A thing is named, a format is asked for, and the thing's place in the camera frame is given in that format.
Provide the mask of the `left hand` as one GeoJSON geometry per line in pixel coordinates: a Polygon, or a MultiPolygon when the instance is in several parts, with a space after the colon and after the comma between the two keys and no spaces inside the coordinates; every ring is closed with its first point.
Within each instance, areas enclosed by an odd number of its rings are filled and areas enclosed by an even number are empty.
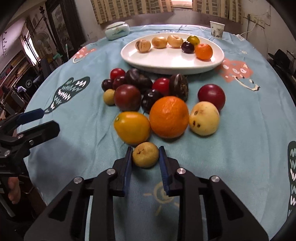
{"type": "Polygon", "coordinates": [[[21,190],[18,177],[10,177],[8,179],[8,187],[10,189],[8,198],[10,199],[12,204],[17,204],[21,198],[21,190]]]}

